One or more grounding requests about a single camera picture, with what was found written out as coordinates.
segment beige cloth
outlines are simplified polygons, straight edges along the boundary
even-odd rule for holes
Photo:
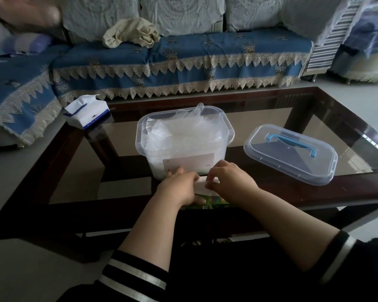
[[[155,25],[143,18],[121,19],[102,38],[105,47],[118,47],[122,42],[130,41],[142,47],[153,47],[160,40]]]

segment hand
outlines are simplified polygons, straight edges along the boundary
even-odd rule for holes
[[[213,182],[218,177],[220,183]],[[217,192],[227,202],[239,207],[261,191],[256,182],[247,172],[241,170],[236,164],[225,160],[218,161],[209,171],[206,188]]]
[[[156,195],[176,203],[179,208],[192,203],[205,204],[206,200],[194,192],[193,184],[199,178],[196,172],[187,173],[182,167],[178,167],[174,174],[171,171],[167,173],[166,179],[157,187]]]

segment white label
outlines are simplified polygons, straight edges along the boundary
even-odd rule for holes
[[[164,159],[162,162],[165,172],[168,172],[168,170],[174,172],[181,166],[187,172],[196,171],[205,174],[214,166],[214,153],[184,158]]]

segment blue handle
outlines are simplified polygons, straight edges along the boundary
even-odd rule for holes
[[[305,143],[302,143],[298,140],[295,140],[293,138],[289,138],[289,137],[285,137],[285,136],[282,136],[280,134],[269,134],[267,137],[266,137],[266,141],[267,142],[270,142],[272,140],[272,138],[277,138],[279,139],[280,141],[286,143],[287,145],[290,145],[292,147],[300,147],[300,148],[306,148],[306,149],[309,149],[311,151],[311,155],[310,157],[311,158],[315,158],[316,157],[316,148],[315,147],[312,147],[310,145],[307,145]]]

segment lace trim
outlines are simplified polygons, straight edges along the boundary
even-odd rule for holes
[[[223,87],[225,89],[234,88],[237,89],[241,87],[253,87],[257,88],[260,86],[268,85],[284,85],[289,86],[294,81],[299,80],[297,76],[269,76],[269,77],[244,77],[244,78],[226,78],[218,79],[212,81],[198,81],[198,82],[188,82],[178,85],[169,85],[169,86],[157,86],[157,87],[134,87],[134,88],[109,88],[102,90],[77,90],[70,91],[59,98],[59,101],[62,106],[67,106],[68,103],[72,102],[76,97],[81,95],[90,94],[98,95],[100,99],[113,99],[116,96],[121,96],[127,98],[129,95],[131,98],[134,98],[136,95],[143,97],[144,95],[151,97],[152,95],[161,96],[168,94],[177,94],[179,93],[190,93],[190,92],[207,92],[211,90],[212,92],[216,89],[221,90]]]
[[[42,68],[42,74],[35,77],[25,85],[7,96],[0,105],[0,122],[14,123],[12,114],[22,114],[22,102],[30,103],[31,96],[36,98],[36,92],[43,93],[43,87],[49,89],[51,80],[46,67]]]
[[[142,74],[147,77],[150,74],[158,75],[158,72],[166,74],[168,70],[175,73],[176,69],[183,71],[187,69],[190,71],[193,66],[196,69],[204,67],[208,69],[210,66],[217,67],[218,65],[224,68],[227,64],[231,68],[233,65],[237,64],[241,67],[243,64],[249,66],[253,63],[257,66],[262,63],[263,66],[270,63],[270,65],[279,64],[282,65],[284,62],[290,65],[294,62],[297,65],[299,62],[304,65],[308,60],[309,53],[244,53],[244,54],[232,54],[232,55],[206,55],[200,57],[182,58],[182,59],[171,59],[162,62],[156,62],[151,64],[135,64],[135,65],[86,65],[86,66],[74,66],[61,69],[53,69],[53,80],[59,82],[60,78],[64,78],[69,81],[70,76],[79,79],[87,79],[90,76],[95,79],[96,76],[105,78],[106,75],[114,77],[117,75],[122,78],[124,74],[128,77],[132,77],[133,74],[140,77]]]
[[[54,96],[53,101],[51,101],[43,110],[35,115],[35,123],[30,128],[27,128],[22,134],[17,134],[5,126],[4,122],[2,121],[0,121],[0,126],[18,137],[22,142],[21,145],[31,145],[36,138],[43,137],[43,132],[45,131],[46,127],[59,115],[61,108],[62,106],[56,99],[56,96]]]

